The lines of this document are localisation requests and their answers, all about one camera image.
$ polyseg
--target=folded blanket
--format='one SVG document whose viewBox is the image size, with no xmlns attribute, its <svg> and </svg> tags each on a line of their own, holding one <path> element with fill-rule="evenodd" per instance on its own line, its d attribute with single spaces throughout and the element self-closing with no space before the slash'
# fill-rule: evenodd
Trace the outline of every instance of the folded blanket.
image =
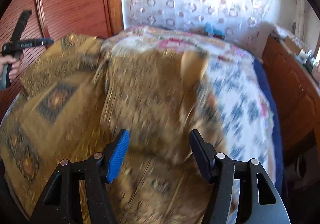
<svg viewBox="0 0 320 224">
<path fill-rule="evenodd" d="M 101 41 L 69 34 L 21 78 L 23 91 L 1 129 L 8 181 L 31 215 L 60 160 L 87 159 L 131 133 L 119 176 L 108 186 L 119 223 L 196 223 L 212 187 L 198 174 L 188 145 L 197 128 L 225 152 L 207 54 L 159 52 L 113 57 Z M 84 223 L 89 223 L 80 183 Z"/>
</svg>

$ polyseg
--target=silver screw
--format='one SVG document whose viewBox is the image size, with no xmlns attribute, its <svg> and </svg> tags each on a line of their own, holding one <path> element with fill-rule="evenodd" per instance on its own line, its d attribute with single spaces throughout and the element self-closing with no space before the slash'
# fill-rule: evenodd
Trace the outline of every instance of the silver screw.
<svg viewBox="0 0 320 224">
<path fill-rule="evenodd" d="M 67 160 L 67 159 L 63 159 L 63 160 L 61 160 L 60 164 L 61 164 L 62 166 L 65 166 L 65 165 L 68 164 L 68 160 Z"/>
<path fill-rule="evenodd" d="M 224 158 L 226 158 L 226 155 L 223 153 L 217 153 L 217 158 L 224 159 Z"/>
<path fill-rule="evenodd" d="M 95 159 L 100 159 L 100 158 L 102 157 L 102 153 L 95 153 L 95 154 L 93 155 L 93 157 L 94 157 Z"/>
<path fill-rule="evenodd" d="M 254 164 L 254 165 L 258 165 L 259 164 L 259 161 L 255 158 L 251 159 L 251 163 Z"/>
</svg>

